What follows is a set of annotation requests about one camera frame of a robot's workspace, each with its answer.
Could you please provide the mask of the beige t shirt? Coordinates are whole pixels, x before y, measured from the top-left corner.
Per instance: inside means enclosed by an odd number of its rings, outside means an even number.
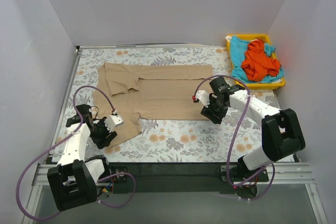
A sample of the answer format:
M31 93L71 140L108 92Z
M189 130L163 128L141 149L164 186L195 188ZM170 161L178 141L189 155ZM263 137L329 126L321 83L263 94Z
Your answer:
M193 103L196 87L212 76L211 65L123 65L105 62L98 69L92 94L100 118L116 109L124 123L116 128L110 146L142 133L140 119L205 121L200 103Z

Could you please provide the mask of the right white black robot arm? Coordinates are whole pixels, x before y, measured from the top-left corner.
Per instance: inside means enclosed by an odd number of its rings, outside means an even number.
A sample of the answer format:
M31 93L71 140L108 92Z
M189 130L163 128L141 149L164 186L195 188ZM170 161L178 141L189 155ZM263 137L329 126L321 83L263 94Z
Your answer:
M235 85L226 82L225 75L207 78L211 92L196 88L193 102L203 105L201 115L214 124L221 124L229 108L242 113L235 128L237 136L244 117L252 119L261 128L261 146L238 159L236 166L226 162L225 181L238 180L242 185L271 165L305 148L306 142L297 114L292 109L281 110L252 96L249 87L238 81Z

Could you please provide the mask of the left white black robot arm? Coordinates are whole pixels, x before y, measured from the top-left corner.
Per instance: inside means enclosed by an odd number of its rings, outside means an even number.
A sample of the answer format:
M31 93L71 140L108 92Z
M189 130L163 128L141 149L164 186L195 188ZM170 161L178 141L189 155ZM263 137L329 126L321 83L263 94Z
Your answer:
M92 139L99 149L108 147L117 136L123 118L111 114L101 119L92 117L91 106L76 106L76 115L66 123L70 138L56 167L50 168L47 179L57 209L65 211L97 200L97 181L106 182L112 170L104 155L85 159L87 141Z

